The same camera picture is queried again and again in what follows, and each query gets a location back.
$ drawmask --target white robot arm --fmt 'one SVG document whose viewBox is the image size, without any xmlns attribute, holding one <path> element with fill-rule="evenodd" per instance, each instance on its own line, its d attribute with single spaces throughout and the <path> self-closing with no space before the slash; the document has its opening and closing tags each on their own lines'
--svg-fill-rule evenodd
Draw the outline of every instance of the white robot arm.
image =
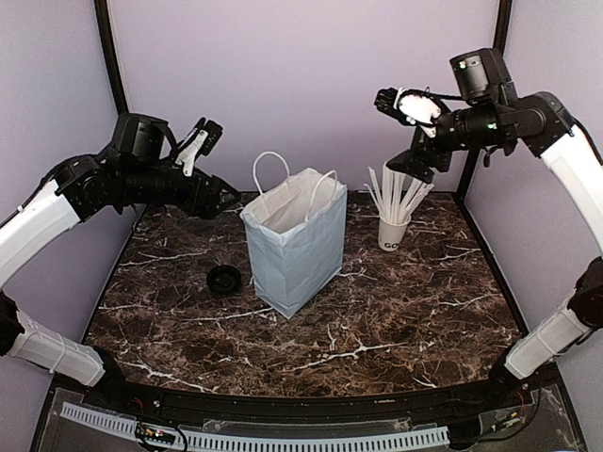
<svg viewBox="0 0 603 452">
<path fill-rule="evenodd" d="M 176 143 L 166 121 L 124 113 L 99 154 L 73 157 L 51 170 L 0 227 L 0 356 L 25 359 L 86 386 L 121 379 L 109 353 L 43 327 L 1 289 L 52 240 L 107 205 L 121 213 L 134 203 L 175 204 L 192 216 L 213 218 L 238 202 L 236 190 L 194 168 L 220 136 L 219 125 L 201 119 Z M 171 153 L 159 159 L 164 137 Z"/>
<path fill-rule="evenodd" d="M 480 49 L 450 61 L 461 96 L 417 89 L 382 89 L 375 106 L 403 125 L 416 127 L 411 148 L 387 163 L 392 170 L 431 182 L 432 169 L 447 171 L 452 152 L 485 149 L 484 165 L 496 149 L 513 152 L 524 140 L 562 183 L 603 253 L 603 169 L 588 133 L 552 94 L 518 98 L 494 49 Z M 443 99 L 469 108 L 450 111 Z M 509 390 L 538 367 L 603 327 L 603 262 L 598 257 L 572 295 L 528 336 L 505 352 L 490 380 Z"/>
</svg>

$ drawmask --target black lid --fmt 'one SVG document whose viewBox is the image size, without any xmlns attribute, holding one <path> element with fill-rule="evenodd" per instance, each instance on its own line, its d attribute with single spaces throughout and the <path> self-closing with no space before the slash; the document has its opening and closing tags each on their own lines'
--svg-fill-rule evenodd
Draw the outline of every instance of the black lid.
<svg viewBox="0 0 603 452">
<path fill-rule="evenodd" d="M 207 273 L 207 286 L 216 295 L 232 295 L 241 285 L 241 273 L 233 266 L 215 266 Z"/>
</svg>

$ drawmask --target white paper cup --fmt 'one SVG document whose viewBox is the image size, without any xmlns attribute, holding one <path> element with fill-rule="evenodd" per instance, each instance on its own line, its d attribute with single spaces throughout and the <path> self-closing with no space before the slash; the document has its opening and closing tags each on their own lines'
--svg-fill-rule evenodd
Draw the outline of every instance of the white paper cup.
<svg viewBox="0 0 603 452">
<path fill-rule="evenodd" d="M 397 250 L 410 222 L 411 219 L 408 218 L 403 224 L 391 224 L 379 218 L 379 247 L 383 251 Z"/>
</svg>

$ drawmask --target brown marble surface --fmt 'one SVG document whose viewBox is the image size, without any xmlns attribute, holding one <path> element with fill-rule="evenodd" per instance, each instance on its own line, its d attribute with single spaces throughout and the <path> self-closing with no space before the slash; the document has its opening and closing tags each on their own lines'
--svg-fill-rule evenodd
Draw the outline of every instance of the brown marble surface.
<svg viewBox="0 0 603 452">
<path fill-rule="evenodd" d="M 519 336 L 448 194 L 417 209 L 395 252 L 367 194 L 350 193 L 344 268 L 292 319 L 255 296 L 238 210 L 212 221 L 150 207 L 92 319 L 88 344 L 128 379 L 238 396 L 367 396 L 484 379 Z M 207 271 L 233 265 L 240 295 Z"/>
</svg>

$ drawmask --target paper bag handle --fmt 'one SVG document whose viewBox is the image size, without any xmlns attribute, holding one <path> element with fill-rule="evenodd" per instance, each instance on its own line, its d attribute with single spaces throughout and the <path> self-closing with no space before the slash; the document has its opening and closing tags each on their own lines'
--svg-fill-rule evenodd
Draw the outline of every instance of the paper bag handle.
<svg viewBox="0 0 603 452">
<path fill-rule="evenodd" d="M 334 184 L 334 188 L 333 188 L 333 195 L 331 195 L 331 198 L 333 198 L 333 196 L 335 196 L 335 192 L 337 191 L 337 171 L 335 171 L 334 169 L 331 169 L 324 176 L 322 176 L 320 178 L 320 180 L 318 180 L 316 186 L 314 187 L 314 190 L 312 191 L 312 198 L 310 198 L 310 207 L 308 207 L 308 211 L 305 213 L 306 221 L 310 218 L 310 212 L 312 212 L 312 207 L 314 207 L 314 199 L 317 196 L 318 187 L 320 186 L 320 184 L 322 184 L 324 181 L 326 181 L 327 178 L 331 174 L 335 175 L 335 184 Z"/>
<path fill-rule="evenodd" d="M 287 163 L 281 157 L 280 154 L 278 154 L 274 151 L 266 151 L 265 153 L 259 154 L 257 156 L 257 158 L 255 159 L 255 161 L 253 162 L 253 181 L 255 182 L 255 186 L 257 186 L 257 190 L 260 192 L 260 196 L 264 194 L 264 190 L 262 190 L 262 187 L 260 186 L 260 183 L 257 180 L 257 162 L 259 162 L 260 159 L 265 155 L 274 155 L 275 157 L 278 157 L 283 162 L 283 165 L 285 165 L 286 178 L 288 179 L 291 176 L 291 172 L 289 171 L 289 166 L 287 165 Z"/>
</svg>

